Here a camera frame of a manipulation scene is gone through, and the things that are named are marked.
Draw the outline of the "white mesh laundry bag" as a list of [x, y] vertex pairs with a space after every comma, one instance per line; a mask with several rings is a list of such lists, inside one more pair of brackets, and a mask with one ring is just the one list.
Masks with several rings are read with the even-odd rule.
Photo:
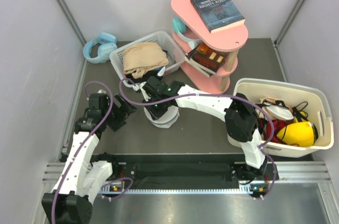
[[146, 106], [144, 113], [152, 125], [164, 129], [170, 128], [180, 116], [177, 106], [165, 103]]

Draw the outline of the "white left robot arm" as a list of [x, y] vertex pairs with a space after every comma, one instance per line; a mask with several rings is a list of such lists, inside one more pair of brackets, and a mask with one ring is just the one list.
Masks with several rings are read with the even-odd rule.
[[74, 128], [72, 147], [58, 182], [42, 197], [42, 207], [50, 223], [89, 223], [93, 203], [107, 179], [114, 180], [120, 167], [112, 160], [91, 161], [106, 128], [117, 131], [126, 124], [136, 107], [120, 94], [91, 94], [88, 107]]

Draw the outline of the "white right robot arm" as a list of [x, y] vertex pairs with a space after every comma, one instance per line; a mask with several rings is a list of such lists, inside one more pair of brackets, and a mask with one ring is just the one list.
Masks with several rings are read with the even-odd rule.
[[179, 118], [181, 108], [209, 114], [226, 124], [227, 137], [238, 142], [245, 155], [245, 164], [231, 170], [234, 179], [252, 181], [266, 174], [268, 158], [260, 146], [258, 116], [245, 95], [208, 94], [178, 81], [167, 85], [154, 76], [139, 87], [145, 115], [154, 126], [170, 128]]

